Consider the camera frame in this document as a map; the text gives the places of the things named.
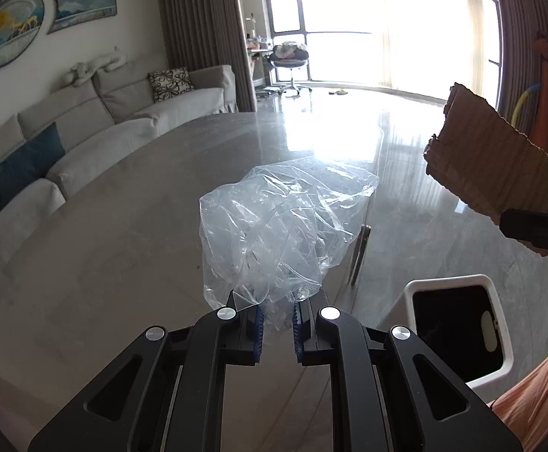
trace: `tile floor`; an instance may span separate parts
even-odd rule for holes
[[[372,232],[353,313],[376,327],[411,280],[488,275],[504,308],[515,357],[511,375],[494,390],[501,394],[548,355],[548,257],[505,238],[488,217],[427,176],[422,152],[443,125],[442,107],[365,90],[345,96],[328,92],[262,99],[258,112],[281,112],[311,125],[299,137],[287,129],[289,147],[309,142],[306,134],[325,155],[340,152],[360,160],[380,147],[379,186],[368,212]],[[353,135],[347,144],[346,131],[352,128],[363,140]],[[297,144],[297,149],[306,148]]]

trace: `bright window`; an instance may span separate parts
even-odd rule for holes
[[[446,99],[459,82],[496,105],[494,0],[267,0],[275,44],[305,43],[299,81],[353,82]],[[279,81],[290,80],[277,69]]]

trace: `marble tabletop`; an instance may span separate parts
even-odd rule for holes
[[[199,198],[254,166],[334,149],[316,128],[270,113],[194,120],[98,177],[24,243],[0,276],[0,427],[19,450],[144,329],[192,325],[210,310]],[[373,169],[375,146],[357,148]],[[339,305],[350,255],[324,279]],[[264,441],[290,429],[285,420],[300,433],[326,385],[321,371],[304,374],[291,332],[267,335],[255,368],[230,367],[222,450],[274,450]]]

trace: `yellow hose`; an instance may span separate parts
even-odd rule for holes
[[[529,96],[529,89],[525,90],[521,94],[521,96],[519,97],[519,100],[517,100],[517,105],[514,106],[513,118],[510,120],[510,125],[513,126],[515,129],[517,128],[517,120],[519,120],[519,114],[521,113],[523,104],[525,103],[525,100],[527,100],[528,96]]]

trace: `orange toy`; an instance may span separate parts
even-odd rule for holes
[[[534,42],[534,50],[541,55],[541,88],[540,103],[529,132],[529,140],[548,151],[548,39],[539,35]]]

